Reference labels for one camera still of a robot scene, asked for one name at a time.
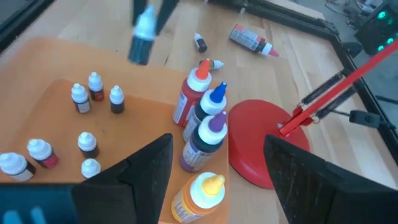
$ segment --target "red bottle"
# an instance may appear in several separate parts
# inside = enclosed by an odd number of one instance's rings
[[[185,127],[195,105],[209,88],[211,75],[209,73],[210,60],[206,59],[198,68],[191,70],[188,78],[181,87],[178,103],[175,107],[173,120],[181,127]]]

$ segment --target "purple paint bottle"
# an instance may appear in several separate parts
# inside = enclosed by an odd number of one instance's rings
[[[189,172],[200,170],[221,147],[227,130],[225,111],[203,119],[184,146],[181,167]]]

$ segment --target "black metal frame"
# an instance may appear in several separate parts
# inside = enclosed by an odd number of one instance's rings
[[[30,0],[0,26],[0,53],[10,45],[54,0]]]
[[[316,19],[265,0],[209,0],[208,2],[227,6],[235,9],[237,12],[242,8],[245,8],[245,12],[247,13],[329,40],[343,66],[351,71],[355,71],[357,69],[353,59],[347,54],[346,49],[342,46],[336,27],[326,20]],[[379,114],[384,121],[389,122],[388,117],[380,107],[377,99],[372,94],[363,78],[362,81],[365,85],[358,90],[358,94],[366,109],[371,113]],[[377,130],[383,138],[387,148],[390,150],[395,162],[398,164],[397,133],[385,126],[381,126]]]

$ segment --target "blue bottle cap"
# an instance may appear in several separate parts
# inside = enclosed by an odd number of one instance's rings
[[[215,103],[221,103],[225,96],[226,83],[222,82],[218,87],[210,93],[210,100]]]

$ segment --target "red paint bottle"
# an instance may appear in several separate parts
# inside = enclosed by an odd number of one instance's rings
[[[209,69],[210,60],[206,59],[198,68],[192,69],[188,78],[182,83],[178,103],[173,113],[173,120],[179,126],[185,127],[196,103],[209,88],[211,82]]]
[[[51,145],[44,140],[29,140],[27,150],[30,156],[44,168],[53,168],[58,164],[57,155],[55,155]]]

